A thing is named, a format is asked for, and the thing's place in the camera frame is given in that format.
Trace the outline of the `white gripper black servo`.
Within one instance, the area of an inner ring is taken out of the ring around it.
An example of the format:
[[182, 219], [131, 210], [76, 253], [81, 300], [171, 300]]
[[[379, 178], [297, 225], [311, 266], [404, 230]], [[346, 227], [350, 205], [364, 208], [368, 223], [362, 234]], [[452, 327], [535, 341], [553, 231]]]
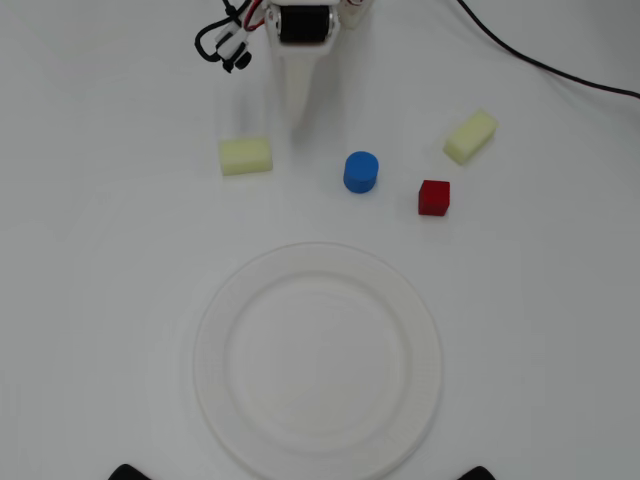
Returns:
[[336, 2], [268, 1], [265, 21], [282, 129], [291, 144], [304, 144], [322, 111], [318, 81], [336, 38]]

